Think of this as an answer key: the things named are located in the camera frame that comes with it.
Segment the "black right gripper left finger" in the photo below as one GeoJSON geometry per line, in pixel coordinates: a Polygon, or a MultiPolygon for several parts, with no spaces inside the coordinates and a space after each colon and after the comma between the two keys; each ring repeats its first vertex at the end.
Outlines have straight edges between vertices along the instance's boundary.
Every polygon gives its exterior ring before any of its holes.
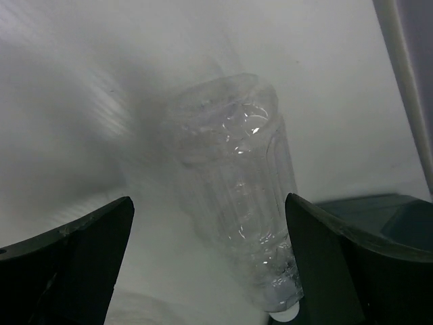
{"type": "Polygon", "coordinates": [[[1,248],[1,323],[103,324],[134,214],[125,196],[1,248]]]}

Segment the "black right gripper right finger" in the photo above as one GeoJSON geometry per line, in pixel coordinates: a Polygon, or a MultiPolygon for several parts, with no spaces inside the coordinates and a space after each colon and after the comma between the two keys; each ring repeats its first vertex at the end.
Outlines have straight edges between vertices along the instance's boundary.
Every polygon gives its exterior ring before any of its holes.
{"type": "Polygon", "coordinates": [[[295,324],[432,323],[432,251],[366,232],[296,194],[286,219],[304,292],[295,324]]]}

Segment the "clear ribbed bottle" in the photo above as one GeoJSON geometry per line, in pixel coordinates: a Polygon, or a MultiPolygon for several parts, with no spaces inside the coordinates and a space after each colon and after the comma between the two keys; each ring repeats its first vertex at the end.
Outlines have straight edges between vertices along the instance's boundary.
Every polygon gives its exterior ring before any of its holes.
{"type": "Polygon", "coordinates": [[[167,107],[160,131],[200,231],[259,309],[293,320],[303,290],[285,201],[297,187],[275,88],[249,73],[196,85],[167,107]]]}

